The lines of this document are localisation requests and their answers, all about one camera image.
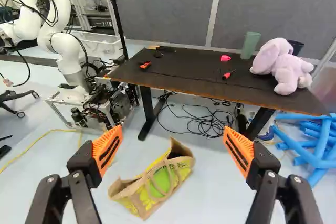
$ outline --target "brown paper bag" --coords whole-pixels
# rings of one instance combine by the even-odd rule
[[[172,147],[134,179],[118,178],[109,196],[132,214],[148,218],[190,175],[195,164],[193,153],[171,137]]]

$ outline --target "blue pool noodle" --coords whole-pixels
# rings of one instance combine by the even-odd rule
[[[306,135],[309,135],[309,136],[313,136],[313,137],[316,137],[316,138],[319,138],[320,137],[320,133],[317,132],[317,131],[314,131],[314,130],[311,130],[311,129],[308,129],[308,128],[305,128],[304,134]],[[334,136],[329,136],[328,137],[328,144],[330,145],[334,145],[334,143],[336,143],[336,137]]]
[[[331,119],[324,119],[322,121],[320,137],[314,150],[314,155],[318,159],[322,159],[325,147],[327,146]]]
[[[321,126],[316,124],[316,123],[308,122],[308,121],[307,122],[300,122],[300,129],[302,131],[305,130],[305,129],[311,129],[313,131],[320,132],[321,131]],[[336,131],[330,129],[329,135],[330,136],[336,136]]]
[[[302,156],[312,167],[314,168],[336,168],[336,161],[332,160],[321,160],[316,158],[312,153],[308,152],[304,148],[301,147],[298,142],[294,141],[290,137],[288,137],[284,132],[282,132],[275,125],[272,126],[274,133],[281,138],[287,145],[294,149],[299,155]]]
[[[331,149],[326,157],[326,160],[336,159],[336,145]],[[314,187],[318,181],[327,173],[328,169],[315,169],[307,178],[307,181],[311,187]]]
[[[323,154],[323,159],[326,159],[328,157],[329,152],[331,151],[331,148],[329,146],[327,146],[327,148],[324,151]],[[295,157],[293,160],[293,166],[298,166],[298,165],[305,165],[308,162],[305,161],[302,157]]]
[[[314,148],[317,144],[317,140],[309,140],[298,142],[303,148]],[[289,150],[289,146],[286,143],[277,143],[275,147],[279,150]]]
[[[321,119],[331,119],[333,121],[336,121],[336,117],[331,117],[328,115],[305,115],[305,114],[299,114],[299,113],[279,113],[275,120],[321,120]]]

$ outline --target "dark tabletop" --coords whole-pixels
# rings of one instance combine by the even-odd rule
[[[241,60],[239,54],[218,51],[175,48],[164,52],[162,58],[154,56],[155,50],[142,49],[121,65],[109,77],[115,81],[166,89],[203,97],[262,106],[304,114],[328,114],[323,104],[308,90],[297,89],[283,96],[274,92],[277,81],[273,76],[256,76],[249,73],[253,59]],[[232,59],[221,62],[221,55]],[[151,61],[152,66],[143,71],[139,62]],[[226,72],[235,71],[227,80]]]

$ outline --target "gray wall panel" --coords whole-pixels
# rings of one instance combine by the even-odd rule
[[[129,39],[205,45],[212,0],[117,0]]]
[[[300,56],[321,59],[336,36],[335,0],[219,0],[212,46],[240,49],[247,31],[305,43]]]

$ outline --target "purple stuffed bunny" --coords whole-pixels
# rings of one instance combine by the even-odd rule
[[[284,38],[275,38],[264,44],[254,58],[250,72],[271,73],[279,82],[274,88],[277,94],[289,95],[297,87],[306,88],[312,83],[309,74],[314,66],[292,55],[293,47]]]

